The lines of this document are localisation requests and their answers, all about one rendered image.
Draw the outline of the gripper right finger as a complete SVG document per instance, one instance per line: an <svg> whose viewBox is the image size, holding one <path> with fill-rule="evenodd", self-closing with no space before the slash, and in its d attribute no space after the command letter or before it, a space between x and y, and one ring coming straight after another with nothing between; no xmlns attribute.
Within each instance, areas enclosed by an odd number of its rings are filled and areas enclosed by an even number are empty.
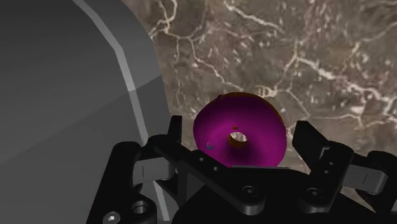
<svg viewBox="0 0 397 224"><path fill-rule="evenodd" d="M330 212L346 186L377 214L397 215L397 156L385 151L359 155L301 120L296 123L292 145L310 169L298 199L303 212Z"/></svg>

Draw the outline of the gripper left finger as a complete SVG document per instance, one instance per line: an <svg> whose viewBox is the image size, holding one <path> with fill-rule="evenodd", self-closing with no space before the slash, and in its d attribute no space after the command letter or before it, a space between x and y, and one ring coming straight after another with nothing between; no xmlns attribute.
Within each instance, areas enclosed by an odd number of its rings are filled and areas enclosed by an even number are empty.
<svg viewBox="0 0 397 224"><path fill-rule="evenodd" d="M149 176L176 202L170 224L264 224L263 188L249 170L229 169L180 143L181 117L171 118L168 134L114 145L86 224L158 224L157 206L134 189L137 162L158 158L177 173Z"/></svg>

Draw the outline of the large grey rounded object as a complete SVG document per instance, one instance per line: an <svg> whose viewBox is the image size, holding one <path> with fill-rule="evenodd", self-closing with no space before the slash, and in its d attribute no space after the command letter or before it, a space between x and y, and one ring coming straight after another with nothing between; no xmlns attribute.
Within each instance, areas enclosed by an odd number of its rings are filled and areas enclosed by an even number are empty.
<svg viewBox="0 0 397 224"><path fill-rule="evenodd" d="M170 117L122 0L0 0L0 224L85 224L113 146Z"/></svg>

